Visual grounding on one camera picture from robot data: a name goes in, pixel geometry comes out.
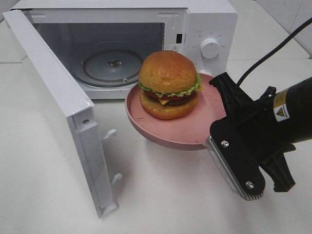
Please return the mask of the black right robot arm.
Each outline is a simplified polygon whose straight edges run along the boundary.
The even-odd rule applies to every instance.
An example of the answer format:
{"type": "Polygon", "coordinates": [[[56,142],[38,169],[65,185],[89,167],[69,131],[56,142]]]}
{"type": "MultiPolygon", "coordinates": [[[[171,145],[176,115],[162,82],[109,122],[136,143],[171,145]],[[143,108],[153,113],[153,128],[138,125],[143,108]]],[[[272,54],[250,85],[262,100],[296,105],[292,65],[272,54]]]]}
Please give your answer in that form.
{"type": "Polygon", "coordinates": [[[227,73],[210,81],[220,93],[226,116],[210,126],[207,148],[230,188],[245,200],[263,196],[266,172],[275,192],[295,184],[284,154],[312,137],[312,80],[281,92],[268,87],[257,100],[227,73]]]}

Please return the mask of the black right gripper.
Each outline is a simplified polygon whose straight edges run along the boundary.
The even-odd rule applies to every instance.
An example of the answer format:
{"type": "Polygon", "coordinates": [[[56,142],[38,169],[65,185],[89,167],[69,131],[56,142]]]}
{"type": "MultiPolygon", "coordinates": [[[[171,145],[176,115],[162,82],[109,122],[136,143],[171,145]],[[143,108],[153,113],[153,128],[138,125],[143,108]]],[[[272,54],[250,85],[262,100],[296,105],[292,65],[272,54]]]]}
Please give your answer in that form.
{"type": "Polygon", "coordinates": [[[235,89],[227,73],[213,78],[210,85],[220,93],[226,116],[214,121],[207,147],[227,184],[244,200],[263,196],[263,169],[273,180],[275,192],[287,192],[295,181],[284,153],[295,146],[275,129],[273,97],[276,89],[267,88],[260,99],[252,100],[242,89],[235,89]]]}

